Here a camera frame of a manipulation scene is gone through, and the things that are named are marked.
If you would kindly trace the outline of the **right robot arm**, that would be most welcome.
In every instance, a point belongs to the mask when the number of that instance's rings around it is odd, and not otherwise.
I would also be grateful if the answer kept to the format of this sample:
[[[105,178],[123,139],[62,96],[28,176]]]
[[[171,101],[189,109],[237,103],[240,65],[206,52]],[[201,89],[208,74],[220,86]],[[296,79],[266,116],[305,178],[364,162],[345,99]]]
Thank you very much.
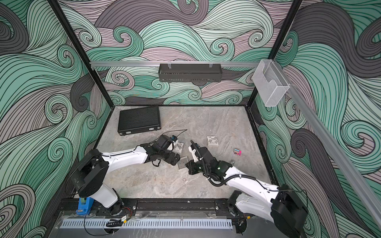
[[[273,222],[289,238],[305,238],[304,224],[308,207],[298,196],[298,191],[263,182],[249,176],[232,164],[217,160],[207,147],[192,142],[189,151],[192,160],[186,164],[190,175],[202,174],[215,187],[230,186],[236,189],[231,196],[231,207],[246,216],[255,215]]]

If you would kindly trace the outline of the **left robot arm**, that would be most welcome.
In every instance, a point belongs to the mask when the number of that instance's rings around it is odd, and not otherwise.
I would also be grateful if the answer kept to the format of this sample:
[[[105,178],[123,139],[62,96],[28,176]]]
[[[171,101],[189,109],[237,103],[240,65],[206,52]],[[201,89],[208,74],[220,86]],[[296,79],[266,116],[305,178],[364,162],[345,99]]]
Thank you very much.
[[[119,215],[124,203],[117,192],[104,183],[105,177],[124,167],[155,161],[175,166],[180,160],[180,154],[174,151],[177,144],[176,136],[163,134],[155,141],[124,151],[101,153],[98,149],[93,149],[71,173],[71,182],[79,197],[90,197],[106,208],[110,215]]]

